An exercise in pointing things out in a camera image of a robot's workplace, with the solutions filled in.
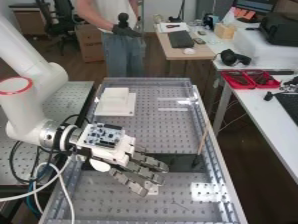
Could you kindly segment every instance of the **office chair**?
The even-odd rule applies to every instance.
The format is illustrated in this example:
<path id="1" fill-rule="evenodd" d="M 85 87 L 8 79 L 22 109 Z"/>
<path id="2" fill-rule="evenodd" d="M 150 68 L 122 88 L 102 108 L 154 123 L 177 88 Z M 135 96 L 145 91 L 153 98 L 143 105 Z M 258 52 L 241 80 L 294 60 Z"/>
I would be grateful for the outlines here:
<path id="1" fill-rule="evenodd" d="M 72 20 L 72 17 L 58 16 L 61 13 L 54 12 L 57 17 L 52 17 L 52 13 L 49 11 L 48 5 L 44 0 L 36 0 L 36 4 L 40 8 L 41 14 L 45 19 L 45 32 L 50 37 L 60 37 L 58 48 L 60 54 L 64 55 L 64 47 L 66 43 L 73 43 L 76 48 L 78 49 L 77 38 L 74 34 L 74 25 L 76 23 Z"/>
<path id="2" fill-rule="evenodd" d="M 70 0 L 53 0 L 56 13 L 58 16 L 58 21 L 72 20 L 74 23 L 81 23 L 84 19 L 81 19 L 77 15 L 73 14 L 73 5 Z"/>

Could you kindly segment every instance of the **mouse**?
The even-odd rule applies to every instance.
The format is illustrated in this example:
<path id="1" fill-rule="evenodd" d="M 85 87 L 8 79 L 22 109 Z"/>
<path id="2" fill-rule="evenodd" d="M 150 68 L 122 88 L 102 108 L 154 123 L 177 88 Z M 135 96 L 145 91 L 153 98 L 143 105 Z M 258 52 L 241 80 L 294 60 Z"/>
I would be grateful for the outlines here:
<path id="1" fill-rule="evenodd" d="M 185 53 L 185 54 L 195 54 L 195 50 L 191 49 L 191 48 L 185 48 L 185 49 L 183 49 L 183 53 Z"/>

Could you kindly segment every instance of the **red case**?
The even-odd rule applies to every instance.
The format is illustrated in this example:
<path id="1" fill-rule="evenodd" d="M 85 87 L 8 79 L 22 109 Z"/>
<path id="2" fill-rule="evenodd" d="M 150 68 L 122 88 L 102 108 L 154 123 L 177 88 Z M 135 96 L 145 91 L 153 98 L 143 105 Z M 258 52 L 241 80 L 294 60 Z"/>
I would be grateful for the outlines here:
<path id="1" fill-rule="evenodd" d="M 262 74 L 259 74 L 259 76 L 262 76 L 266 79 L 271 78 L 271 80 L 267 80 L 266 84 L 263 84 L 263 85 L 258 84 L 255 82 L 255 80 L 251 78 L 251 75 L 249 74 L 250 72 L 262 73 Z M 280 82 L 278 82 L 272 78 L 272 76 L 267 72 L 265 72 L 262 70 L 246 70 L 245 71 L 245 75 L 249 77 L 249 79 L 251 79 L 251 81 L 255 83 L 255 87 L 259 88 L 259 89 L 270 89 L 270 88 L 272 89 L 272 88 L 279 88 L 279 86 L 280 86 Z"/>
<path id="2" fill-rule="evenodd" d="M 235 73 L 239 74 L 238 76 L 245 78 L 245 80 L 247 81 L 247 85 L 243 85 L 239 82 L 237 82 L 237 80 L 231 76 L 231 75 L 235 75 Z M 247 77 L 247 75 L 242 71 L 238 71 L 238 70 L 222 71 L 221 75 L 234 89 L 254 89 L 255 88 L 254 81 Z"/>

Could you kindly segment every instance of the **metal breadboard table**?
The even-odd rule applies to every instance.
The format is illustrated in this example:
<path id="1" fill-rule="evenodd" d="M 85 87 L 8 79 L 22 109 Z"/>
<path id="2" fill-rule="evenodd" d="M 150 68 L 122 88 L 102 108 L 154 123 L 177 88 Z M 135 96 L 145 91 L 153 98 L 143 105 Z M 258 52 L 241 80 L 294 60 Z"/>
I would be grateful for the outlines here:
<path id="1" fill-rule="evenodd" d="M 45 116 L 58 122 L 72 114 L 80 114 L 84 110 L 86 99 L 90 95 L 93 82 L 68 82 L 57 93 L 45 101 L 42 107 Z M 6 117 L 0 108 L 0 187 L 18 186 L 20 183 L 12 176 L 9 169 L 9 153 L 14 142 L 5 133 Z M 14 156 L 14 168 L 17 175 L 28 179 L 36 156 L 36 146 L 22 144 Z M 48 154 L 41 152 L 40 162 L 48 159 Z"/>
<path id="2" fill-rule="evenodd" d="M 147 153 L 177 159 L 197 153 L 207 116 L 189 79 L 105 79 L 106 87 L 129 87 L 137 93 L 134 117 L 93 117 L 121 125 Z M 170 172 L 157 195 L 141 198 L 108 174 L 82 171 L 73 161 L 64 173 L 80 224 L 247 223 L 217 140 L 210 128 L 199 162 L 201 170 Z M 57 184 L 40 223 L 70 223 L 68 203 Z"/>

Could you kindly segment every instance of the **person's hand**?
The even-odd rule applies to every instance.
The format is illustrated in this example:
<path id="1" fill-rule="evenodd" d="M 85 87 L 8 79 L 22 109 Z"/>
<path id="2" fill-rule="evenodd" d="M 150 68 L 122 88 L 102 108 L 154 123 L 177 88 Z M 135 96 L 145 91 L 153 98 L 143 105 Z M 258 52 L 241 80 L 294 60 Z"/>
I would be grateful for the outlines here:
<path id="1" fill-rule="evenodd" d="M 141 33 L 138 33 L 137 31 L 131 30 L 130 27 L 126 28 L 119 28 L 118 25 L 113 26 L 112 29 L 113 34 L 119 35 L 119 36 L 127 36 L 127 37 L 141 37 Z"/>

